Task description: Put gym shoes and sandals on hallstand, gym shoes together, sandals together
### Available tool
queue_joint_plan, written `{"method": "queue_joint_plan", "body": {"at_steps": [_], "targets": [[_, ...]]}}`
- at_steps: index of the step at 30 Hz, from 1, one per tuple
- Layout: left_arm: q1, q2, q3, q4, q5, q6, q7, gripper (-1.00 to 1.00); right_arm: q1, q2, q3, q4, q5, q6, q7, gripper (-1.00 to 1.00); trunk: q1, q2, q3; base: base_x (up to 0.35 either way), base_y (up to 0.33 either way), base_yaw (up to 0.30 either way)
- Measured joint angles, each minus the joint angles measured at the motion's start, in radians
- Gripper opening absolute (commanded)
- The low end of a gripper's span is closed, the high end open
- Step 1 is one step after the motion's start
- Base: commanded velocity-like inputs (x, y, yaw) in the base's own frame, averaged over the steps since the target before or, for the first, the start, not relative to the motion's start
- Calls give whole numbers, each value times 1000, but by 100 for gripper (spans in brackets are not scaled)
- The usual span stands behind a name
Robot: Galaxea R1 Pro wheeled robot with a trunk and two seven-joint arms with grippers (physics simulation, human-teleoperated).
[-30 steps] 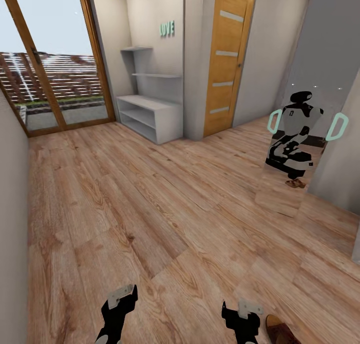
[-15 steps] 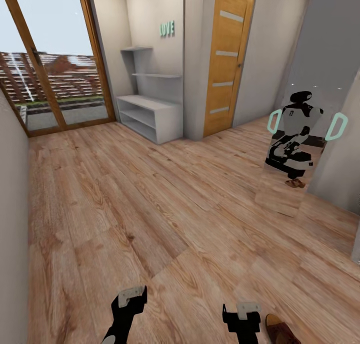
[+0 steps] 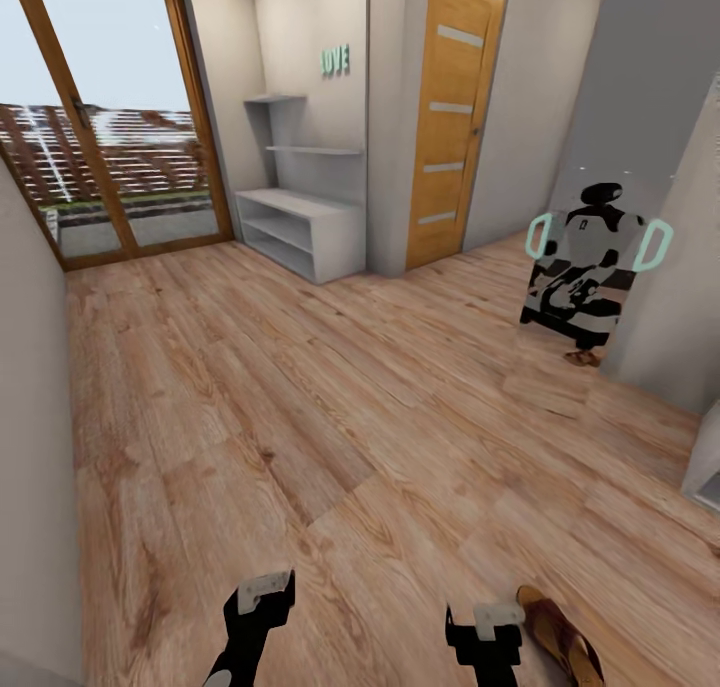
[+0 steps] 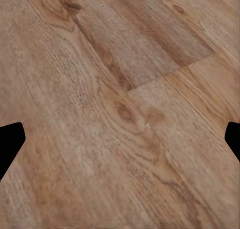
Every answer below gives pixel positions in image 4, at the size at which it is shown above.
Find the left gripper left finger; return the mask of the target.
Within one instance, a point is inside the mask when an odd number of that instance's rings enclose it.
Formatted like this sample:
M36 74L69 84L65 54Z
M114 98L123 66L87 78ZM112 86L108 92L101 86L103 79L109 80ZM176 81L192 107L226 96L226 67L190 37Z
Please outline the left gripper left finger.
M25 141L25 131L21 122L0 127L0 181Z

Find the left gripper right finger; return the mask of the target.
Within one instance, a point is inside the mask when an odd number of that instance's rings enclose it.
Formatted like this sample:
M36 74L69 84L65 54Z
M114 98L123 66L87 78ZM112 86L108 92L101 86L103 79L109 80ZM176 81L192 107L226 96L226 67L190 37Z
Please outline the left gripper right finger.
M229 122L224 139L240 161L240 123Z

